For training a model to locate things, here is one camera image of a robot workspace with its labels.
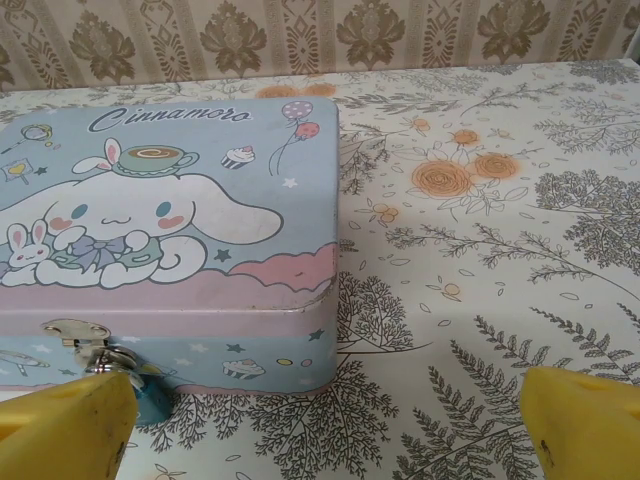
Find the pink cheek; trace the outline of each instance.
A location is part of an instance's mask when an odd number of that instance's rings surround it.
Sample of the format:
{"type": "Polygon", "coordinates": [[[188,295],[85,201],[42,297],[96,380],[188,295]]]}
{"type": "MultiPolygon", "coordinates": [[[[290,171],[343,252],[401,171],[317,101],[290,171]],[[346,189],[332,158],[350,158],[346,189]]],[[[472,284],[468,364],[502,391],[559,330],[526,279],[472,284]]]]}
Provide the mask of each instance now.
{"type": "Polygon", "coordinates": [[[62,231],[69,228],[73,222],[71,220],[63,220],[61,217],[55,217],[49,222],[49,227],[52,230],[62,231]]]}
{"type": "Polygon", "coordinates": [[[172,218],[161,218],[158,220],[158,226],[163,230],[168,230],[169,228],[174,228],[184,222],[184,217],[182,215],[178,215],[177,217],[172,218]]]}

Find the character eye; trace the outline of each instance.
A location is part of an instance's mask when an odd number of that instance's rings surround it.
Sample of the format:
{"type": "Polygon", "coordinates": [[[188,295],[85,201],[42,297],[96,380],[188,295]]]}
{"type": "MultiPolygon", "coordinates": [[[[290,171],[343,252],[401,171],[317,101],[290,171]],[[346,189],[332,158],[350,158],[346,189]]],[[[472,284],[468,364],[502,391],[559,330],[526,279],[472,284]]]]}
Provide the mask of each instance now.
{"type": "Polygon", "coordinates": [[[77,220],[78,218],[80,218],[82,215],[84,215],[85,213],[87,213],[87,209],[89,207],[87,206],[86,203],[83,203],[82,205],[78,205],[76,208],[73,209],[73,212],[71,212],[71,218],[73,220],[77,220]]]}
{"type": "Polygon", "coordinates": [[[171,203],[170,202],[162,202],[160,205],[158,205],[158,208],[156,208],[156,216],[157,217],[164,217],[170,211],[171,211],[171,203]]]}

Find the tablecloth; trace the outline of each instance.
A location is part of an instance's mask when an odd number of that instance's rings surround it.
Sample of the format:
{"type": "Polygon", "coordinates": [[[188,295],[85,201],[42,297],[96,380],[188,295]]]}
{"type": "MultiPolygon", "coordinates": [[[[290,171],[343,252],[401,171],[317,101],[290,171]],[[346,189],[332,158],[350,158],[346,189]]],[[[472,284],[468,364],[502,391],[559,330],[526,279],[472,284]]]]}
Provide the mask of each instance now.
{"type": "Polygon", "coordinates": [[[118,478],[542,478],[518,410],[529,367],[640,384],[639,82],[612,60],[0,94],[3,124],[287,95],[340,108],[333,386],[181,396],[118,478]]]}

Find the padlock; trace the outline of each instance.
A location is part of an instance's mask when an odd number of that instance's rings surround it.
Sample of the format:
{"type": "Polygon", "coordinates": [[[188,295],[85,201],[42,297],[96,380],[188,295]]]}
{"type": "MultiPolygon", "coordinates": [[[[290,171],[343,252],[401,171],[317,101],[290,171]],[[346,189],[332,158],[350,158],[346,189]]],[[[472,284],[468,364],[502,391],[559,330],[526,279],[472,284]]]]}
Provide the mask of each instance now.
{"type": "Polygon", "coordinates": [[[128,348],[106,346],[94,350],[85,368],[85,375],[107,372],[123,372],[129,375],[138,400],[136,425],[153,425],[169,419],[171,401],[160,388],[157,379],[140,375],[136,354],[128,348]]]}

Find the teacup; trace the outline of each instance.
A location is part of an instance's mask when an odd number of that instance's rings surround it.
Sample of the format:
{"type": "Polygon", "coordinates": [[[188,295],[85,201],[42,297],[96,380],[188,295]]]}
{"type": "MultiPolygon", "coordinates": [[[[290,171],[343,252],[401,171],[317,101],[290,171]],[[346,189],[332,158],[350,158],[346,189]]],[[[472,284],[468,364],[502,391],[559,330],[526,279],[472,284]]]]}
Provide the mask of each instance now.
{"type": "Polygon", "coordinates": [[[158,172],[169,168],[193,165],[200,156],[167,145],[142,145],[131,147],[120,154],[118,163],[134,172],[158,172]]]}

